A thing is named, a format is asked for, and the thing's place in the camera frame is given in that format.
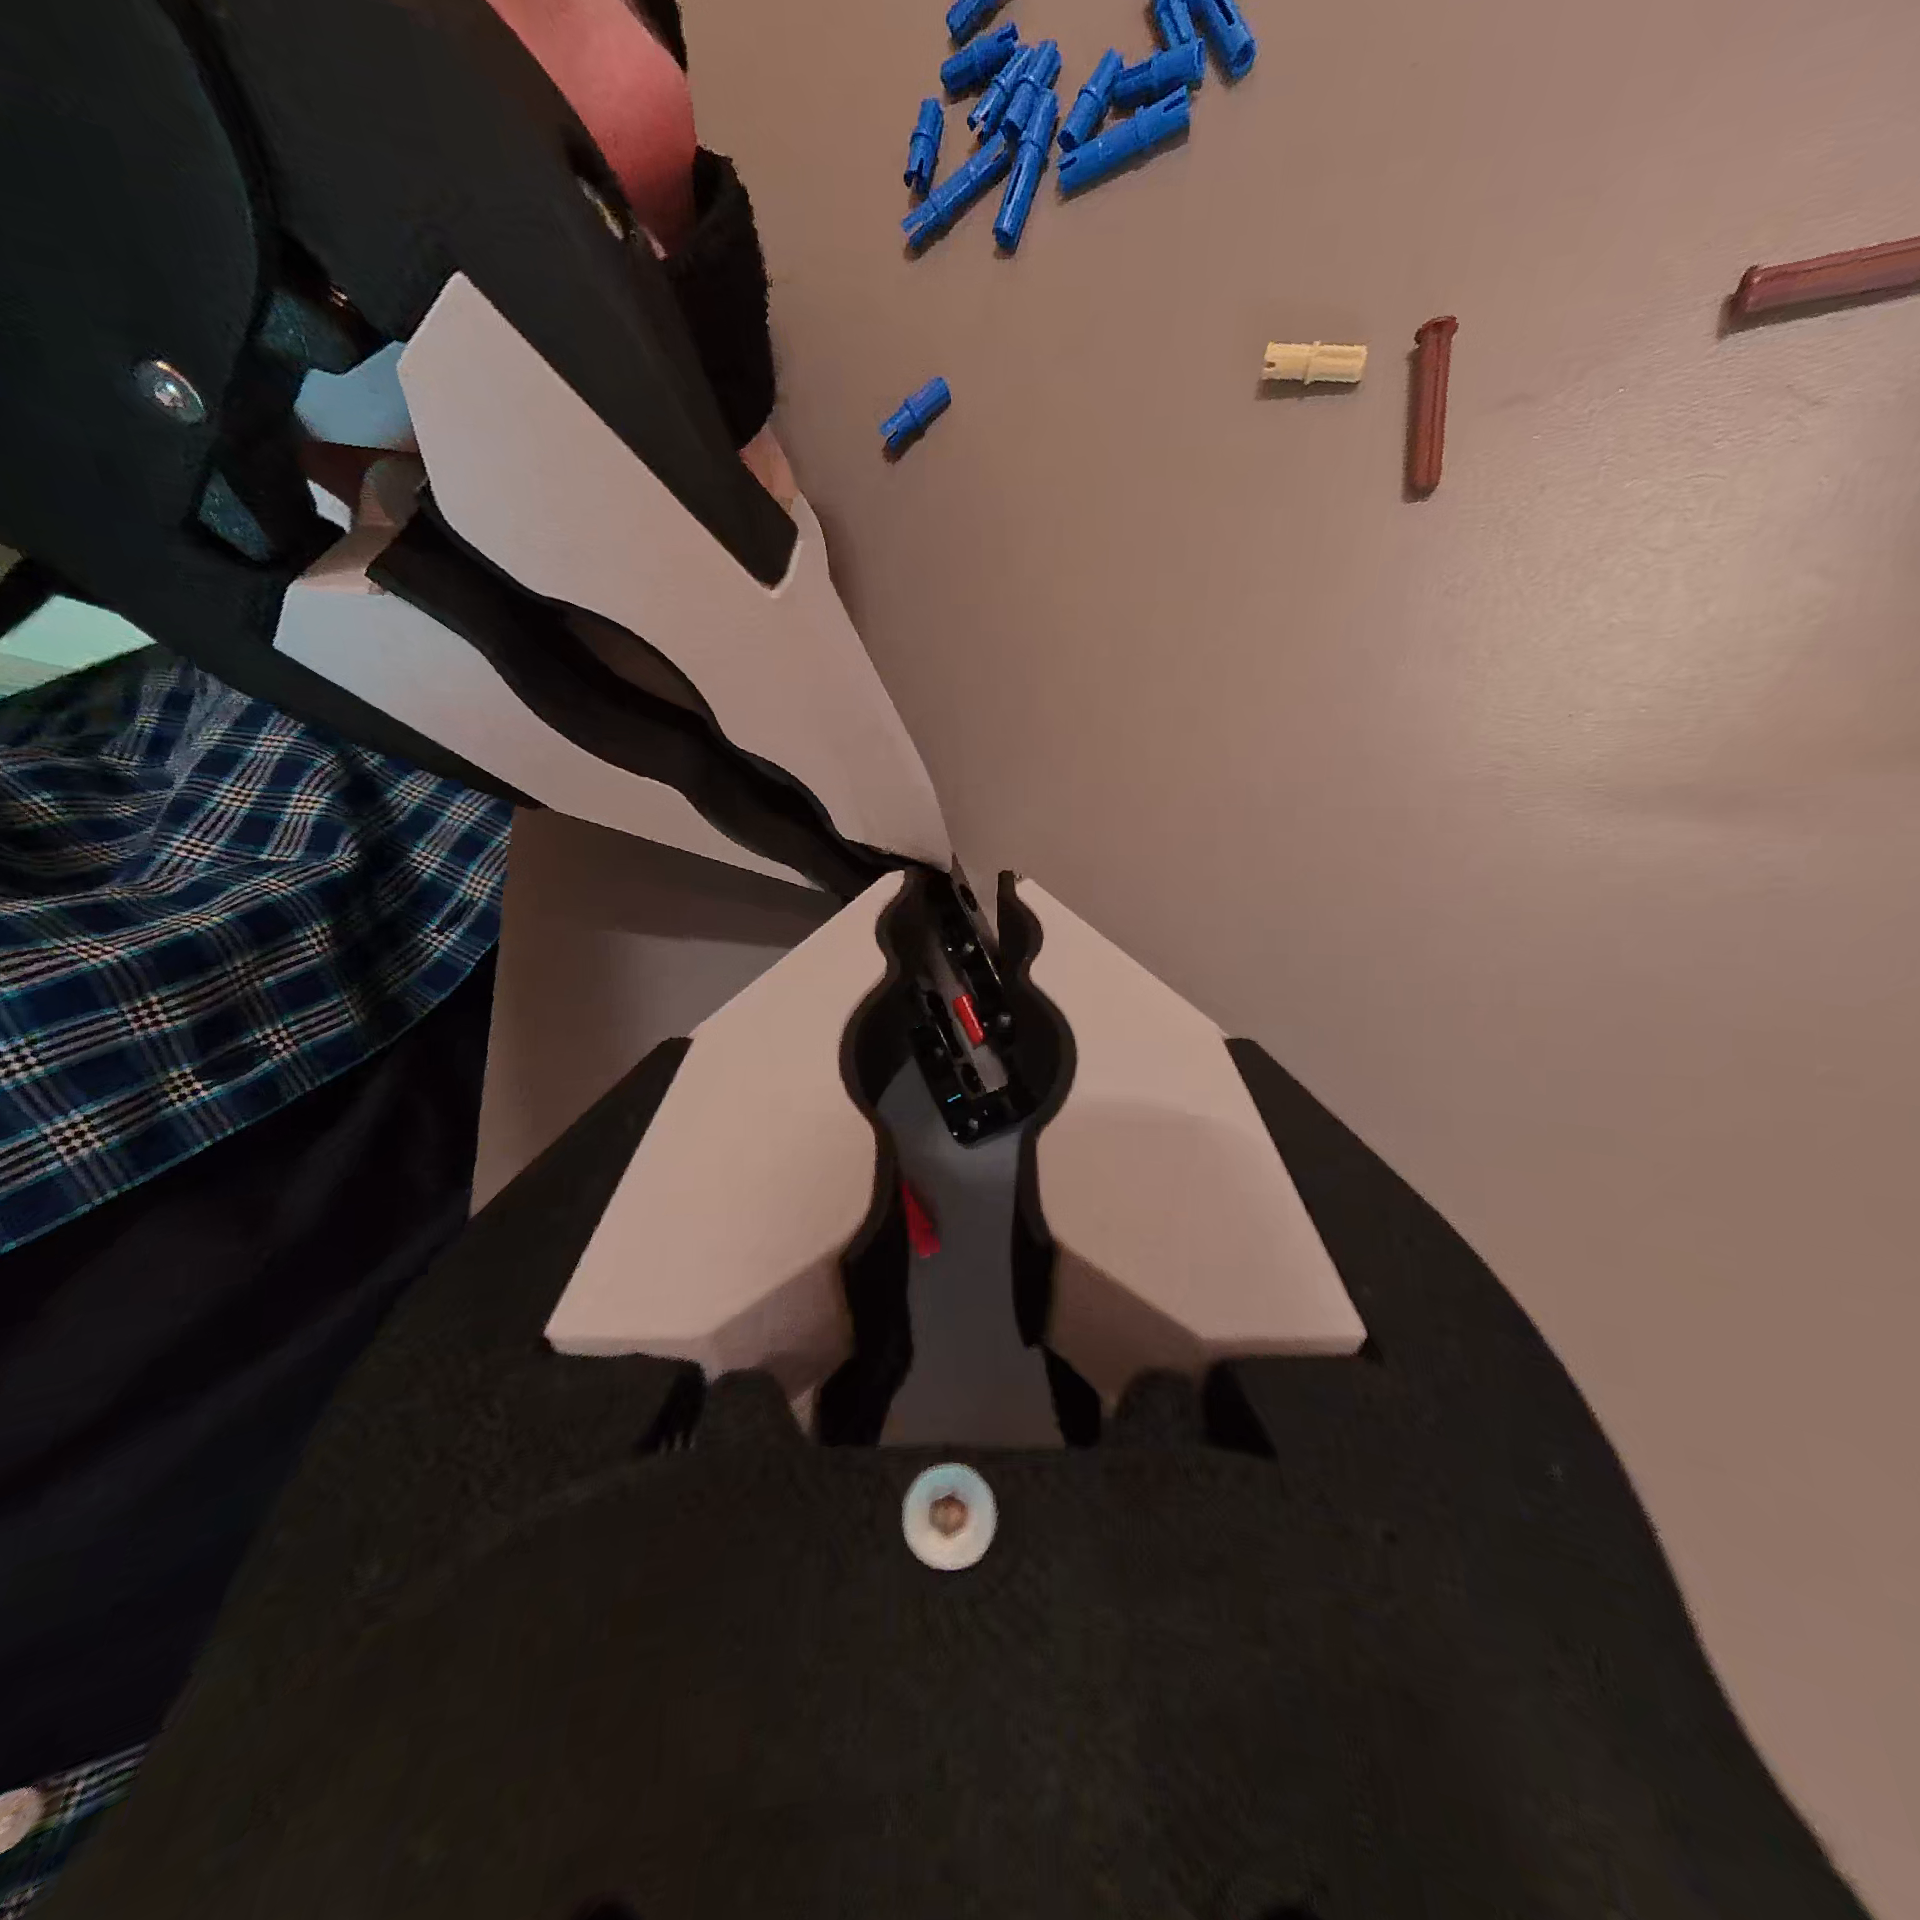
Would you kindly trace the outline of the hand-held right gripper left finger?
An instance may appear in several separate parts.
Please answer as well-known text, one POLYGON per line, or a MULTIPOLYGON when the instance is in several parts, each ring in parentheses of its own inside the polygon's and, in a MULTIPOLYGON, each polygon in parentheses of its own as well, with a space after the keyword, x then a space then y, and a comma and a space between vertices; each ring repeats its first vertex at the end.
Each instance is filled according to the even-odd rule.
POLYGON ((544 1338, 574 1357, 763 1372, 827 1445, 875 1445, 915 1355, 880 1105, 909 1068, 916 878, 868 886, 676 1053, 544 1338))

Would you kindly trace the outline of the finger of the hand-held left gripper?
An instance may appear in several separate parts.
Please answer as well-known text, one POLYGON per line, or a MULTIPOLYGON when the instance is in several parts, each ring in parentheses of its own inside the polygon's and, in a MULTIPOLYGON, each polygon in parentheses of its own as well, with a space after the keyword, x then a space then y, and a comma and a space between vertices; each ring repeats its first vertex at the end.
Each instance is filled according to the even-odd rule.
POLYGON ((463 274, 404 347, 399 386, 462 540, 516 586, 653 648, 727 744, 795 777, 843 838, 951 864, 927 768, 802 496, 789 557, 758 582, 463 274))
MULTIPOLYGON (((830 897, 901 869, 843 838, 792 774, 730 746, 653 648, 516 586, 450 529, 399 386, 404 347, 301 388, 301 422, 373 464, 351 529, 280 603, 279 654, 565 819, 830 897)), ((698 354, 622 352, 607 400, 540 354, 734 561, 776 580, 797 512, 741 462, 698 354), (613 400, 632 400, 636 422, 613 400)))

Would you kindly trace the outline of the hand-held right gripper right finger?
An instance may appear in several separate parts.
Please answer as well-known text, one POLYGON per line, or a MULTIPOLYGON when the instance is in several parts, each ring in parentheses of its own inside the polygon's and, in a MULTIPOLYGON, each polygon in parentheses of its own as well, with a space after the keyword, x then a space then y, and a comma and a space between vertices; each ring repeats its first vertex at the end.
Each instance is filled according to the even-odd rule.
POLYGON ((1013 1293, 1069 1448, 1141 1376, 1349 1361, 1367 1332, 1229 1036, 1030 878, 998 875, 998 960, 1035 1098, 1013 1293))

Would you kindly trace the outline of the black lego frame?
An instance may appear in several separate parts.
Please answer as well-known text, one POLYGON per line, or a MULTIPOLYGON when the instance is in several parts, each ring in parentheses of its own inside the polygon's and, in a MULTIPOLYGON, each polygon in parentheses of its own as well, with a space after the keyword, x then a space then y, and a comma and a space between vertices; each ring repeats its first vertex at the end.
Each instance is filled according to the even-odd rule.
POLYGON ((1016 1131, 1035 1107, 1020 1062, 1016 1013, 996 936, 959 870, 927 880, 907 957, 909 1037, 947 1134, 974 1147, 1016 1131), (948 1002, 959 993, 971 995, 987 1029, 981 1050, 952 1021, 948 1002))

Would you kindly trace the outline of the person's left hand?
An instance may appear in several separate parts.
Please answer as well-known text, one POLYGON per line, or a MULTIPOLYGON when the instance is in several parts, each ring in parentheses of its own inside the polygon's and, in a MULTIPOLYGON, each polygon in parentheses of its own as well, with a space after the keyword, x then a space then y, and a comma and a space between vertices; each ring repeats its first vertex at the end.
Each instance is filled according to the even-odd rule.
POLYGON ((662 268, 727 434, 784 509, 799 499, 773 413, 770 274, 749 193, 698 134, 678 5, 494 3, 592 140, 662 268))

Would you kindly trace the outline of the pile of blue pins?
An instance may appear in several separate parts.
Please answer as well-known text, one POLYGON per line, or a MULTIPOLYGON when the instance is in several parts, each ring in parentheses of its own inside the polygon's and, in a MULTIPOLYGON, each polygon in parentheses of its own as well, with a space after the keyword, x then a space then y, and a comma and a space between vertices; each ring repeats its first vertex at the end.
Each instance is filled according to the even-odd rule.
POLYGON ((1044 186, 1061 202, 1136 172, 1183 145, 1210 78, 1244 82, 1258 37, 1237 3, 1143 5, 1152 48, 1103 50, 1079 88, 1063 88, 1053 37, 1028 40, 998 3, 943 6, 948 54, 906 148, 902 252, 924 257, 996 196, 991 248, 1014 257, 1044 186))

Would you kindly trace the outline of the short brown axle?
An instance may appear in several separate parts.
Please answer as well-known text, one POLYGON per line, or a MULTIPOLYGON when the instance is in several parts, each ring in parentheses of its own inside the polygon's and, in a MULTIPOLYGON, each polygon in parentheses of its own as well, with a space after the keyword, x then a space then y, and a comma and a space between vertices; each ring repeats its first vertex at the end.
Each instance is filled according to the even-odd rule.
POLYGON ((1408 354, 1408 434, 1404 496, 1429 499, 1442 483, 1450 433, 1450 374, 1455 316, 1416 328, 1408 354))

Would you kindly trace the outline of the long brown axle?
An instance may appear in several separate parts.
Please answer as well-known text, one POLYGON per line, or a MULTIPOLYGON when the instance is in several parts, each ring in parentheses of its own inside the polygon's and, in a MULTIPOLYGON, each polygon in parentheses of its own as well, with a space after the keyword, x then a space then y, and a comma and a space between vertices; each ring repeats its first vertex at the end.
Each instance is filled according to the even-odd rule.
POLYGON ((1803 309, 1906 297, 1917 289, 1917 235, 1822 257, 1757 262, 1738 282, 1728 323, 1741 328, 1803 309))

